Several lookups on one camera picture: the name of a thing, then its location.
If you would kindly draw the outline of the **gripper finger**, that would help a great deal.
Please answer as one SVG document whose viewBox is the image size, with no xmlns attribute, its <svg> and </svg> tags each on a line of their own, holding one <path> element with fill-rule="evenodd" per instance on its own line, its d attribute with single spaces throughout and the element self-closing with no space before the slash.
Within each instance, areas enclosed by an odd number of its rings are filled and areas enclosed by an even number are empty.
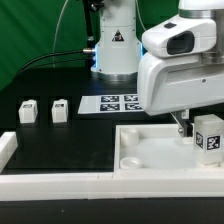
<svg viewBox="0 0 224 224">
<path fill-rule="evenodd" d="M 182 138 L 193 136 L 193 125 L 189 121 L 189 110 L 181 110 L 171 113 L 178 124 L 178 133 Z"/>
</svg>

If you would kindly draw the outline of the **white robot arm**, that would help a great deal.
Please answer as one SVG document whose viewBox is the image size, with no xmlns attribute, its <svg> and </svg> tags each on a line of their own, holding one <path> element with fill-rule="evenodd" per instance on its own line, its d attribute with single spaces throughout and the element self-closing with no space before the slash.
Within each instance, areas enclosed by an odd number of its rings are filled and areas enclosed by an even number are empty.
<svg viewBox="0 0 224 224">
<path fill-rule="evenodd" d="M 224 102 L 224 0 L 180 0 L 178 14 L 145 31 L 137 78 L 140 106 L 170 113 L 193 135 L 185 111 Z"/>
</svg>

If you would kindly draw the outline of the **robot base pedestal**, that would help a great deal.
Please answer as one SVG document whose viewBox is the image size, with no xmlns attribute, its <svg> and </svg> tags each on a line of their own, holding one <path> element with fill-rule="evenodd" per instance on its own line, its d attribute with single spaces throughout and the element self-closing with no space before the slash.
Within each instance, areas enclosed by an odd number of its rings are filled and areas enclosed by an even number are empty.
<svg viewBox="0 0 224 224">
<path fill-rule="evenodd" d="M 103 0 L 100 39 L 95 45 L 94 78 L 120 82 L 137 77 L 143 46 L 136 36 L 136 0 Z"/>
</svg>

